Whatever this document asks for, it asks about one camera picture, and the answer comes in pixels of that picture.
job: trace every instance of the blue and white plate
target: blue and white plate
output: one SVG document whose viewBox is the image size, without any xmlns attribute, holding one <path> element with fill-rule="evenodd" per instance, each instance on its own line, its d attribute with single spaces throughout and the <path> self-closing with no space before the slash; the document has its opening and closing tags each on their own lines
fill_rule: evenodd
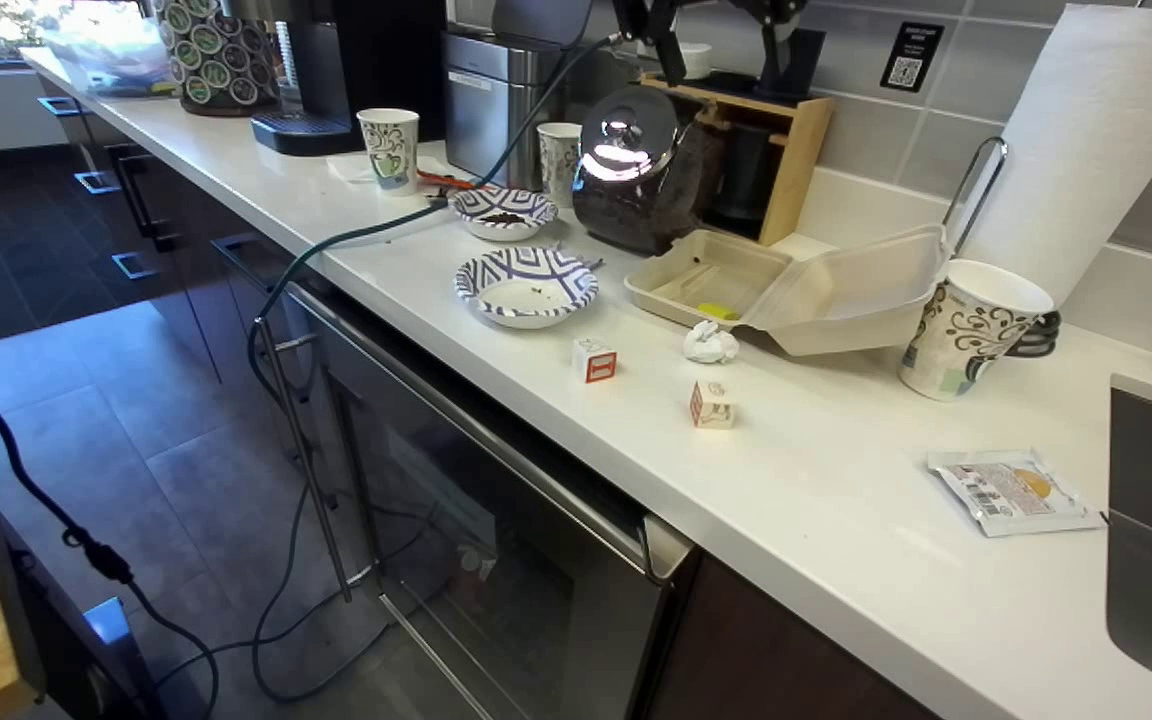
<svg viewBox="0 0 1152 720">
<path fill-rule="evenodd" d="M 478 240 L 518 243 L 551 222 L 551 200 L 523 190 L 489 186 L 474 192 L 456 192 L 450 214 Z"/>
<path fill-rule="evenodd" d="M 554 249 L 502 249 L 461 266 L 456 296 L 489 326 L 551 328 L 595 301 L 595 271 Z"/>
</svg>

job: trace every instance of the sugar packet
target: sugar packet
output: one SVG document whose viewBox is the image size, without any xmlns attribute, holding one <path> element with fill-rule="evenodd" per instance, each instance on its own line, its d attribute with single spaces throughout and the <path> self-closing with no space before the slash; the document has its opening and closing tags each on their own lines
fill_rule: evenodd
<svg viewBox="0 0 1152 720">
<path fill-rule="evenodd" d="M 982 537 L 1087 534 L 1102 519 L 1073 498 L 1036 452 L 935 452 L 933 477 Z"/>
</svg>

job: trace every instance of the white countertop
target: white countertop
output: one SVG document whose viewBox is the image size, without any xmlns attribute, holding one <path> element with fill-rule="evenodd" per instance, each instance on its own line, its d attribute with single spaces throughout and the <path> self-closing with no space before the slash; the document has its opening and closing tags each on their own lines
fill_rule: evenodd
<svg viewBox="0 0 1152 720">
<path fill-rule="evenodd" d="M 176 101 L 92 107 L 287 252 L 420 210 L 345 186 L 360 158 L 260 149 L 248 120 L 188 117 Z M 1102 631 L 1109 537 L 982 542 L 921 469 L 923 452 L 1036 447 L 1102 507 L 1109 382 L 1152 386 L 1147 351 L 1063 328 L 1056 357 L 1002 361 L 954 404 L 911 397 L 893 351 L 745 350 L 698 368 L 678 357 L 682 328 L 620 293 L 630 258 L 563 243 L 608 266 L 595 312 L 554 331 L 501 331 L 456 303 L 450 271 L 489 243 L 442 214 L 317 270 L 933 712 L 1152 718 L 1152 674 Z M 624 371 L 582 389 L 567 366 L 575 337 L 608 341 Z M 737 397 L 739 427 L 687 426 L 698 377 Z"/>
</svg>

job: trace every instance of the paper towel roll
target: paper towel roll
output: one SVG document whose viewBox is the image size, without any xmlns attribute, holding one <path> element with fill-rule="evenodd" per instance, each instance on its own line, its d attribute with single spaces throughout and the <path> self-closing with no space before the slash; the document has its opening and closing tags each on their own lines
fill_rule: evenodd
<svg viewBox="0 0 1152 720">
<path fill-rule="evenodd" d="M 1152 9 L 1063 9 L 1002 142 L 1008 170 L 963 258 L 1063 303 L 1152 181 Z"/>
</svg>

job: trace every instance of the paper cup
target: paper cup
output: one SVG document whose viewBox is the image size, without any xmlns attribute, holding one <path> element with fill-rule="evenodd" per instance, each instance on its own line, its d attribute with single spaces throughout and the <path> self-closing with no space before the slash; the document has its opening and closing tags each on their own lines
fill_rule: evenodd
<svg viewBox="0 0 1152 720">
<path fill-rule="evenodd" d="M 362 107 L 354 112 L 369 146 L 372 172 L 380 190 L 403 192 L 415 190 L 415 138 L 420 112 L 406 107 Z"/>
<path fill-rule="evenodd" d="M 540 190 L 551 210 L 570 222 L 570 176 L 579 158 L 579 123 L 540 123 Z"/>
<path fill-rule="evenodd" d="M 997 266 L 952 262 L 897 377 L 933 400 L 963 397 L 1045 312 L 1052 296 L 1041 284 Z"/>
</svg>

